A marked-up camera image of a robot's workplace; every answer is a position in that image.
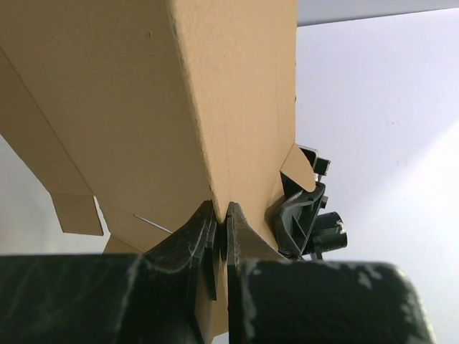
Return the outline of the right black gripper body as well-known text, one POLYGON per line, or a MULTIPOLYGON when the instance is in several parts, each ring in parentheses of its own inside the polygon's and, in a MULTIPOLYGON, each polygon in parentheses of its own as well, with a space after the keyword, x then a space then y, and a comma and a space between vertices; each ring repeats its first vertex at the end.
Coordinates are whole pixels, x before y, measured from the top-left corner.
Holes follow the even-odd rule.
POLYGON ((347 231, 341 216, 335 212, 322 214, 328 197, 326 185, 315 183, 312 192, 300 187, 297 206, 275 207, 270 219, 278 252, 290 260, 322 260, 323 253, 347 247, 347 231))

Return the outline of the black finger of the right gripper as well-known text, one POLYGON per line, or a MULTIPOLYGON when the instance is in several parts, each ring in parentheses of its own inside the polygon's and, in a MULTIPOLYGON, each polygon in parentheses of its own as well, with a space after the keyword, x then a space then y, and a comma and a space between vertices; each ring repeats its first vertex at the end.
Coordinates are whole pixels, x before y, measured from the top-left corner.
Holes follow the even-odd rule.
POLYGON ((280 180, 283 188, 283 196, 281 197, 279 207, 285 204, 297 206, 300 201, 300 186, 284 173, 280 173, 280 180))

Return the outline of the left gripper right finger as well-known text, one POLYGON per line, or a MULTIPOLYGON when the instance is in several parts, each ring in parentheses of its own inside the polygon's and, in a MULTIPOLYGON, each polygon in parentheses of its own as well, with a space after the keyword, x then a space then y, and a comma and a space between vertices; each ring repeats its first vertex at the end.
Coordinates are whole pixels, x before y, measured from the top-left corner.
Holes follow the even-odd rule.
POLYGON ((291 261, 226 215, 231 343, 434 343, 417 291, 383 262, 291 261))

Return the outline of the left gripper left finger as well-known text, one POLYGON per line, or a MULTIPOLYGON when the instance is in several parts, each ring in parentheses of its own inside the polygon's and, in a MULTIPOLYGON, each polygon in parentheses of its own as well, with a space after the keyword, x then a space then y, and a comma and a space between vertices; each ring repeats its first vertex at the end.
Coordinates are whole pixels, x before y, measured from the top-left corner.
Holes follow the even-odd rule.
POLYGON ((1 258, 3 343, 210 343, 217 220, 203 202, 144 254, 1 258))

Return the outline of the large cardboard box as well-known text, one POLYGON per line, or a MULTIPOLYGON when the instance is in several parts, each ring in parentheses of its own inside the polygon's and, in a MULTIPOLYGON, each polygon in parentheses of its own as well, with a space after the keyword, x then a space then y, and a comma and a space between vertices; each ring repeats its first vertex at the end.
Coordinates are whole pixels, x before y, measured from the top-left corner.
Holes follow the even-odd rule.
POLYGON ((212 339, 229 331, 229 205, 278 253, 280 173, 315 186, 295 144, 297 20, 296 1, 1 3, 1 135, 64 233, 144 254, 212 202, 212 339))

